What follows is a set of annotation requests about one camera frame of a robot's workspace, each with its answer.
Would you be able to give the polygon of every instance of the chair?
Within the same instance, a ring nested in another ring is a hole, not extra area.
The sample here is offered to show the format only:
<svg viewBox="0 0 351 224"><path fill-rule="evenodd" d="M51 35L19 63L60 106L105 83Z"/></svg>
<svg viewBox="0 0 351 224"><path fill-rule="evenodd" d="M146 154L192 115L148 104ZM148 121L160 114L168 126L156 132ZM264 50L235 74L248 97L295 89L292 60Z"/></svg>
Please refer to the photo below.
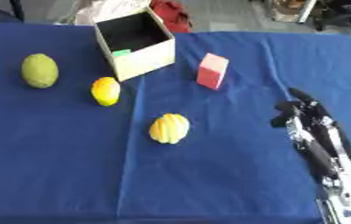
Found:
<svg viewBox="0 0 351 224"><path fill-rule="evenodd" d="M11 2L11 8L13 9L13 13L16 18L18 18L21 21L24 21L25 19L25 14L23 11L23 7L21 5L20 0L10 0Z"/></svg>
<svg viewBox="0 0 351 224"><path fill-rule="evenodd" d="M25 15L20 0L10 0L13 14L0 10L0 22L24 22Z"/></svg>
<svg viewBox="0 0 351 224"><path fill-rule="evenodd" d="M314 19L314 27L319 32L326 25L342 23L351 24L351 0L333 0L326 5L322 16Z"/></svg>

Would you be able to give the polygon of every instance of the open box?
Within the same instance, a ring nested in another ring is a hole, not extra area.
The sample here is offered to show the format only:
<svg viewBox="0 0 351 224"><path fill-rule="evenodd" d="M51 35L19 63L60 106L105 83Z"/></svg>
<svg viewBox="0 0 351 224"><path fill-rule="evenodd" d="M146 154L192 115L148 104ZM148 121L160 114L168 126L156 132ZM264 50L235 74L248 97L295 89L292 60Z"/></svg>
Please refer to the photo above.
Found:
<svg viewBox="0 0 351 224"><path fill-rule="evenodd" d="M175 38L149 7L125 17L94 22L97 41L119 81L175 62ZM115 56L113 52L130 49Z"/></svg>

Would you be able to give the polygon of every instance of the lemon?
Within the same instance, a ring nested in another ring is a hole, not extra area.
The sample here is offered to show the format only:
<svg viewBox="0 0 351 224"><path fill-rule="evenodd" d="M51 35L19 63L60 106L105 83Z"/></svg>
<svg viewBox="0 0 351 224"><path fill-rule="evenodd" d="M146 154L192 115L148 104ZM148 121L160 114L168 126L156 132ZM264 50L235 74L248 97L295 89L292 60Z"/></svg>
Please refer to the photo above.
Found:
<svg viewBox="0 0 351 224"><path fill-rule="evenodd" d="M111 106L118 102L121 86L112 77L102 77L94 82L92 96L102 106Z"/></svg>

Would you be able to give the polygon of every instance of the yellow fruit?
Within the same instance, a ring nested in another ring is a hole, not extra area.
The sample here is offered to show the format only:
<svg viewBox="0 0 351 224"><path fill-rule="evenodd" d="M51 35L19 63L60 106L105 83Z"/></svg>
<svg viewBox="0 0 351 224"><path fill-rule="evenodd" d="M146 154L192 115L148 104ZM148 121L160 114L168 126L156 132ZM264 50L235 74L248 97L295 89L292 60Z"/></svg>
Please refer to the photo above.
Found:
<svg viewBox="0 0 351 224"><path fill-rule="evenodd" d="M102 77L94 82L91 93L102 106L111 106L118 102L121 86L111 77Z"/></svg>
<svg viewBox="0 0 351 224"><path fill-rule="evenodd" d="M22 75L32 87L49 88L58 79L58 67L52 58L43 53L35 53L25 58Z"/></svg>
<svg viewBox="0 0 351 224"><path fill-rule="evenodd" d="M162 144L176 144L187 135L190 123L182 115L164 114L150 128L151 138Z"/></svg>

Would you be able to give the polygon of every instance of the floor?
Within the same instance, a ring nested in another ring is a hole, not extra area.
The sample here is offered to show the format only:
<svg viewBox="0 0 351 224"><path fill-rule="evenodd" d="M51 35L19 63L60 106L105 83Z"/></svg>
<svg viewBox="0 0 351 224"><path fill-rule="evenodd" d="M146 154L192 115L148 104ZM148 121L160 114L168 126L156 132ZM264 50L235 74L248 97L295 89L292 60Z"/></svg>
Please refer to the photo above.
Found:
<svg viewBox="0 0 351 224"><path fill-rule="evenodd" d="M55 23L71 10L76 0L21 0L28 23ZM195 32L253 31L299 33L346 33L351 29L329 26L316 32L310 24L274 22L265 3L254 0L178 0L192 15ZM10 10L9 1L0 0L0 9Z"/></svg>

